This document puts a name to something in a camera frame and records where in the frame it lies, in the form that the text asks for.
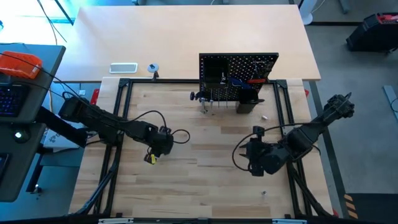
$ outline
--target gray floor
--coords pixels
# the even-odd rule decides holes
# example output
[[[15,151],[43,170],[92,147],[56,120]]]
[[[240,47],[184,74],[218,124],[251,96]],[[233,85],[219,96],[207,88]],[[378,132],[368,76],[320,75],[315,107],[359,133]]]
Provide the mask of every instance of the gray floor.
[[[256,2],[260,1],[245,1],[244,3]],[[326,0],[325,5],[315,13],[314,18],[316,21],[361,21],[376,10],[390,11],[392,4],[398,1],[374,1],[377,2],[377,6],[373,6],[374,2],[370,0],[358,2],[351,1],[352,11],[350,14],[342,15],[337,0]],[[306,27],[322,76],[322,80],[318,82],[320,97],[322,103],[326,103],[326,100],[334,94],[352,92],[351,101],[356,105],[356,112],[352,118],[337,121],[330,126],[346,191],[348,193],[396,194],[398,193],[396,169],[398,124],[382,86],[392,85],[398,93],[398,54],[349,52],[345,46],[345,38],[352,33],[353,29],[355,27]],[[72,87],[75,90],[80,88],[79,84],[74,84]],[[81,85],[81,89],[87,90],[88,98],[91,97],[93,89],[98,87],[99,84]],[[54,85],[53,90],[63,91],[59,85]],[[311,96],[308,102],[312,115],[316,116]],[[57,96],[53,96],[53,105],[54,111],[57,112],[62,101],[57,99]],[[320,147],[325,152],[322,142],[320,142]],[[48,159],[46,165],[52,165],[52,163],[59,165],[59,161],[67,160],[70,161],[70,167],[44,168],[44,173],[39,180],[39,184],[45,189],[44,193],[37,196],[21,192],[16,202],[0,203],[0,220],[28,218],[34,215],[47,217],[66,214],[78,172],[75,164],[81,159],[79,157],[81,152],[74,153],[76,153],[74,156],[61,154],[56,158]],[[332,205],[339,212],[326,153],[322,153],[322,162]]]

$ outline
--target computer keyboard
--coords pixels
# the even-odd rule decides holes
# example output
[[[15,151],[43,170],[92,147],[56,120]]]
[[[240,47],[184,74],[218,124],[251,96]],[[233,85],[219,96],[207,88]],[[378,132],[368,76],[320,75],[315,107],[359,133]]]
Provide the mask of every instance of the computer keyboard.
[[[18,117],[25,103],[29,87],[0,83],[0,116]]]

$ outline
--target pegboard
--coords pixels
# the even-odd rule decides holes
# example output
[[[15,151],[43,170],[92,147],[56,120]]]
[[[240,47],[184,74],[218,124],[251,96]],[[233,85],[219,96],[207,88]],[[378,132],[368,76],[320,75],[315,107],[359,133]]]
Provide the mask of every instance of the pegboard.
[[[238,101],[238,90],[241,89],[240,86],[234,86],[231,83],[227,84],[227,88],[206,88],[203,83],[205,58],[226,58],[228,60],[228,78],[236,78],[246,83],[252,78],[262,78],[258,77],[259,71],[266,67],[269,70],[272,69],[278,56],[278,53],[199,54],[200,91],[207,100],[211,98],[213,101]],[[269,72],[260,75],[267,77],[268,74]],[[259,92],[263,84],[251,85]]]

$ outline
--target wooden table surface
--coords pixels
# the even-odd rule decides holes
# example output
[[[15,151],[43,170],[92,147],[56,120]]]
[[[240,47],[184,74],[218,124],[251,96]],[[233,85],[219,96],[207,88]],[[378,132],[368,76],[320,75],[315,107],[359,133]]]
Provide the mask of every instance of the wooden table surface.
[[[198,78],[199,53],[277,52],[270,79],[319,80],[296,5],[81,7],[57,77],[100,82],[111,63],[137,62],[148,77]]]
[[[97,102],[102,109],[113,111],[118,83],[119,78],[103,79]],[[288,85],[295,121],[310,121],[302,81],[288,80]],[[199,102],[190,101],[188,97],[197,89],[197,84],[134,84],[129,119],[149,110],[159,110],[168,127],[188,130],[191,140],[186,144],[174,144],[171,153],[161,156],[152,166],[143,161],[147,146],[124,138],[112,213],[152,218],[282,218],[286,213],[293,214],[285,167],[274,175],[252,177],[235,168],[231,160],[235,145],[251,132],[252,126],[279,125],[272,87],[263,87],[260,98],[266,101],[257,105],[251,114],[236,114],[233,104],[227,109],[224,102],[220,108],[215,103],[213,113],[202,114]],[[123,111],[124,97],[120,111]],[[143,116],[142,120],[162,125],[160,116],[155,113]],[[175,136],[176,141],[186,138],[184,133]],[[280,131],[269,131],[264,139],[276,142],[280,139]],[[101,143],[86,148],[70,212],[81,208],[98,185],[104,149]],[[236,156],[236,160],[241,166],[248,163],[240,156]],[[306,155],[303,165],[308,187],[331,212],[318,151]],[[267,192],[265,196],[261,195],[263,191]],[[299,190],[298,197],[304,211]]]

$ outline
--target light wood tabletop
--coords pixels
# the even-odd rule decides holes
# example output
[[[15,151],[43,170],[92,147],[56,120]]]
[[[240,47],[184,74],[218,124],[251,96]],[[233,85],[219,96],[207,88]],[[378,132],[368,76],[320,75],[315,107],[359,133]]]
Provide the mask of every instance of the light wood tabletop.
[[[137,62],[134,74],[199,76],[199,53],[279,53],[270,79],[319,80],[296,5],[81,7],[57,72],[65,82],[100,82],[111,63]]]
[[[113,111],[118,83],[119,78],[103,79],[97,102],[102,109]],[[310,121],[302,81],[288,80],[288,86],[295,122]],[[149,110],[159,110],[169,128],[188,130],[191,140],[186,144],[174,144],[169,155],[161,156],[155,165],[150,165],[143,161],[147,146],[124,138],[112,214],[122,212],[124,217],[151,218],[283,218],[287,213],[293,215],[285,167],[274,175],[253,177],[235,168],[231,160],[235,145],[251,132],[252,126],[279,125],[272,87],[262,88],[259,97],[265,102],[257,105],[251,114],[236,114],[234,105],[230,103],[226,108],[225,102],[221,102],[219,108],[215,103],[212,113],[203,114],[199,102],[189,100],[189,93],[197,89],[197,84],[133,85],[129,119]],[[123,93],[120,111],[123,111],[125,95]],[[162,125],[160,116],[155,113],[141,119]],[[176,141],[186,138],[184,133],[175,135]],[[276,142],[280,138],[280,131],[275,129],[267,132],[264,140]],[[101,143],[85,149],[70,212],[81,208],[98,185],[104,149]],[[236,156],[236,160],[243,167],[248,163],[241,156]],[[313,150],[306,155],[303,166],[309,189],[325,210],[331,212],[319,152]],[[105,192],[103,208],[108,190]],[[302,194],[299,190],[297,193],[304,211]]]

